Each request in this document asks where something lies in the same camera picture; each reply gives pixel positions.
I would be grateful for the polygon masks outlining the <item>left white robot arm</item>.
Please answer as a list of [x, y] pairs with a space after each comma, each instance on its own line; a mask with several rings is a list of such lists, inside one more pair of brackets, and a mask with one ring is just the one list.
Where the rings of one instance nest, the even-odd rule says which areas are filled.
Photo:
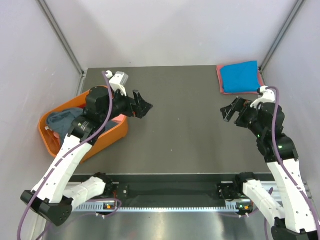
[[109, 198], [114, 187], [104, 173], [98, 172], [71, 189], [66, 187], [80, 162], [104, 133], [109, 120], [120, 115], [142, 119], [152, 108], [137, 90], [129, 97], [106, 86], [93, 87], [85, 98], [83, 113], [71, 123], [50, 169], [33, 189], [25, 190], [20, 199], [59, 227], [81, 204], [99, 196]]

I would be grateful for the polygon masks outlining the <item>blue t shirt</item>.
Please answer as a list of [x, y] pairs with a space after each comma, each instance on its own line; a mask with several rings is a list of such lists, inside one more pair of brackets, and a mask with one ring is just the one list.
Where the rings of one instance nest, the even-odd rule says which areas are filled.
[[225, 65], [221, 68], [220, 74], [223, 90], [228, 94], [256, 92], [261, 86], [257, 61]]

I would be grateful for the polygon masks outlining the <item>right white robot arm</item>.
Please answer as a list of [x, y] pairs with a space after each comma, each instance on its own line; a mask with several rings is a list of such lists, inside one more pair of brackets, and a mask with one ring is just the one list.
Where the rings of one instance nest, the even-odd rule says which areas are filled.
[[318, 240], [320, 218], [307, 195], [296, 146], [283, 132], [285, 114], [278, 100], [260, 97], [250, 101], [237, 97], [220, 112], [225, 122], [238, 113], [235, 125], [254, 134], [258, 151], [275, 180], [281, 202], [264, 189], [252, 172], [236, 175], [234, 194], [253, 201], [271, 226], [273, 239]]

